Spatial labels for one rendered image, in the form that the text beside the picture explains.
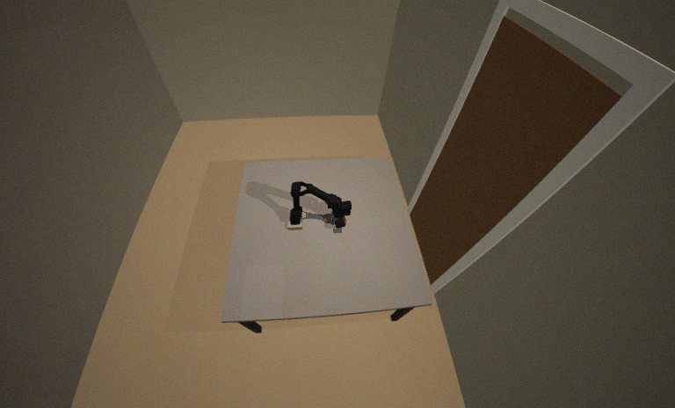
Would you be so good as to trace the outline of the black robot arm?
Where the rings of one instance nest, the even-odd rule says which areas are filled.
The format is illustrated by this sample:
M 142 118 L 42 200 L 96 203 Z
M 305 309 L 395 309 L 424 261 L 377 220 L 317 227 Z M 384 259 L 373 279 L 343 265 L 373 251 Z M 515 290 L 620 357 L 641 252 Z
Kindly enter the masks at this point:
M 307 187 L 306 190 L 301 192 L 301 186 Z M 341 198 L 337 197 L 335 194 L 326 193 L 312 184 L 306 184 L 304 182 L 294 182 L 291 186 L 291 196 L 293 197 L 294 208 L 290 211 L 289 221 L 292 225 L 299 225 L 300 218 L 302 214 L 302 207 L 300 207 L 300 196 L 303 196 L 307 193 L 311 193 L 316 197 L 324 200 L 328 205 L 328 208 L 331 208 L 334 213 L 338 213 L 342 210 L 342 217 L 351 214 L 352 204 L 348 201 L 341 201 Z

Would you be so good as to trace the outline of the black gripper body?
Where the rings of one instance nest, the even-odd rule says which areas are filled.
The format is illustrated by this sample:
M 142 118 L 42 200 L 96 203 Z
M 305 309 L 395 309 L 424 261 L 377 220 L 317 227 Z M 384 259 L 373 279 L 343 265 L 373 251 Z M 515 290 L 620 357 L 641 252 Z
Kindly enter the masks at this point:
M 341 213 L 342 213 L 342 210 L 340 210 L 338 213 L 333 212 L 333 214 L 335 215 L 335 218 L 337 217 L 337 219 L 338 219 L 337 221 L 335 221 L 336 228 L 341 228 L 341 227 L 345 226 L 345 221 L 343 220 Z

